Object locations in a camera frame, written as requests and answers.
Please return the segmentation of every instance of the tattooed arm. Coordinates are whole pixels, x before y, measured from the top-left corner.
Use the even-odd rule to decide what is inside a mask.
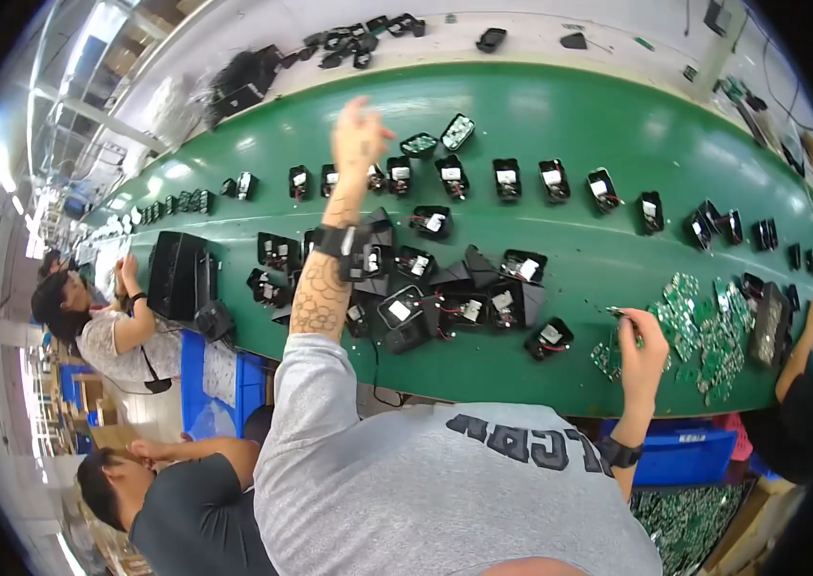
[[[393,132],[384,128],[376,112],[362,113],[366,98],[345,105],[332,135],[332,155],[339,182],[323,213],[326,227],[345,228],[359,220],[367,190],[367,169],[385,151],[384,139]],[[307,258],[291,306],[291,334],[315,333],[336,342],[342,335],[345,310],[352,285],[339,279],[339,260],[321,252]]]

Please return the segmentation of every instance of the man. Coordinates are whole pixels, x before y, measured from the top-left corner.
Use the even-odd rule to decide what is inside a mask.
[[[367,169],[393,137],[377,114],[362,115],[364,101],[346,105],[333,135],[339,181],[295,294],[273,427],[254,474],[256,520],[275,569],[660,574],[627,505],[638,457],[628,449],[643,443],[668,353],[651,314],[625,310],[620,324],[625,407],[616,442],[603,444],[610,460],[547,407],[419,406],[359,421],[354,371],[339,346],[351,286],[339,280],[339,246],[327,239],[346,237],[329,228],[359,220]]]
[[[76,476],[102,522],[128,534],[157,576],[274,574],[253,517],[252,483],[271,407],[252,413],[244,437],[182,444],[135,441],[87,455]],[[155,462],[182,461],[151,470]]]

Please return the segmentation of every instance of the person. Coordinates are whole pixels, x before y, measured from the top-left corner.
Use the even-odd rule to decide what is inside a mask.
[[[125,532],[157,576],[275,574],[252,510],[252,483],[272,407],[253,411],[243,439],[134,441],[86,455],[76,472],[89,510]],[[181,461],[156,474],[152,465]]]
[[[151,383],[179,377],[181,329],[159,322],[147,307],[133,254],[116,264],[115,278],[130,299],[133,317],[124,313],[120,300],[93,310],[93,296],[83,279],[65,269],[55,271],[38,285],[32,294],[32,316],[110,378]]]
[[[758,456],[772,472],[794,484],[813,478],[813,377],[806,373],[812,351],[813,300],[803,333],[774,387],[778,405],[739,415]]]
[[[346,104],[332,136],[339,181],[324,229],[359,220],[367,168],[393,137],[364,103]],[[256,521],[279,573],[662,573],[628,506],[632,462],[609,461],[552,409],[423,405],[359,421],[339,346],[351,285],[332,252],[321,242],[305,263],[253,473]],[[624,412],[609,456],[642,445],[668,354],[651,314],[624,315]]]

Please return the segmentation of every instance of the dark gray t-shirt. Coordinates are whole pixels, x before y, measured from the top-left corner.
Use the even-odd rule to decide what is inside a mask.
[[[157,576],[271,575],[252,500],[224,455],[180,462],[150,485],[128,537]]]

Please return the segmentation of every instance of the pile of circuit boards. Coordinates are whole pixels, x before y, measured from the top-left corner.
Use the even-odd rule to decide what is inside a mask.
[[[755,326],[755,315],[735,283],[717,278],[713,289],[716,300],[700,295],[697,278],[676,274],[663,288],[665,301],[647,309],[659,320],[663,336],[682,361],[676,382],[697,386],[707,406],[712,400],[729,397],[733,380],[745,363],[746,337]],[[622,368],[617,339],[615,329],[607,344],[600,343],[592,351],[593,363],[612,381],[620,378]],[[697,349],[699,368],[691,361]]]

